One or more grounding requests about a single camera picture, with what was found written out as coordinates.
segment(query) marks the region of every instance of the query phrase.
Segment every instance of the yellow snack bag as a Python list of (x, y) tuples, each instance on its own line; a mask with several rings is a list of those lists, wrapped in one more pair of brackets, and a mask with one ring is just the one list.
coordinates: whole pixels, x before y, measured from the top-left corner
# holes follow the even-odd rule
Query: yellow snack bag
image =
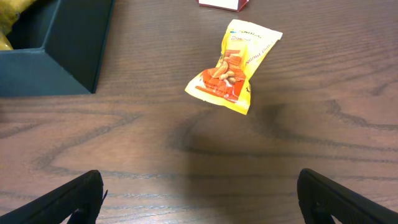
[(234, 19), (221, 44), (215, 68), (199, 73), (185, 88), (194, 97), (247, 114), (250, 106), (249, 80), (281, 32)]

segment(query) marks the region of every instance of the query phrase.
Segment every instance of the red and white box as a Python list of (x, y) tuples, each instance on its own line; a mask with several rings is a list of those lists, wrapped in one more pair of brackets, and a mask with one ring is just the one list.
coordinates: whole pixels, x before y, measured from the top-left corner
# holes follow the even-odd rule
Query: red and white box
[(239, 12), (249, 0), (197, 0), (199, 5)]

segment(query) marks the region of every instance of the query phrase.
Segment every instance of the wood grain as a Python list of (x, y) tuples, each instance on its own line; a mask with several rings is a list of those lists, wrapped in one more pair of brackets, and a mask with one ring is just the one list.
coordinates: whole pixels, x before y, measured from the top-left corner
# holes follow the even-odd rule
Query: wood grain
[[(91, 170), (98, 223), (303, 223), (314, 169), (398, 211), (398, 2), (116, 1), (98, 91), (0, 99), (0, 214)], [(284, 33), (247, 116), (187, 95), (231, 19)]]

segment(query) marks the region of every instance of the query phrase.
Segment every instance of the peanut image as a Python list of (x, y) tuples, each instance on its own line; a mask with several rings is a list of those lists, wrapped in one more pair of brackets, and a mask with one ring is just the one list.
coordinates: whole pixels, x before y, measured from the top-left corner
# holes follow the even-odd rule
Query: peanut image
[(235, 73), (233, 71), (228, 71), (226, 72), (226, 74), (228, 75), (228, 77), (235, 77)]
[(213, 78), (218, 78), (220, 75), (224, 74), (228, 70), (228, 63), (222, 62), (221, 66), (218, 68), (209, 69), (208, 72)]
[(218, 77), (220, 80), (224, 80), (226, 78), (228, 78), (228, 74), (222, 74), (220, 75), (220, 77)]
[(236, 82), (234, 77), (229, 77), (229, 78), (227, 78), (227, 80), (229, 81), (230, 84), (235, 84), (235, 82)]

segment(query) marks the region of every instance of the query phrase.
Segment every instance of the nut snack packet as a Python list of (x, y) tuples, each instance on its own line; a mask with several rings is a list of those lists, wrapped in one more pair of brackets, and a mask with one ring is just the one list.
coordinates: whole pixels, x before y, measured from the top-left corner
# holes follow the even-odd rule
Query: nut snack packet
[(232, 20), (216, 67), (199, 73), (185, 91), (201, 100), (247, 114), (251, 94), (249, 80), (281, 37), (281, 32)]

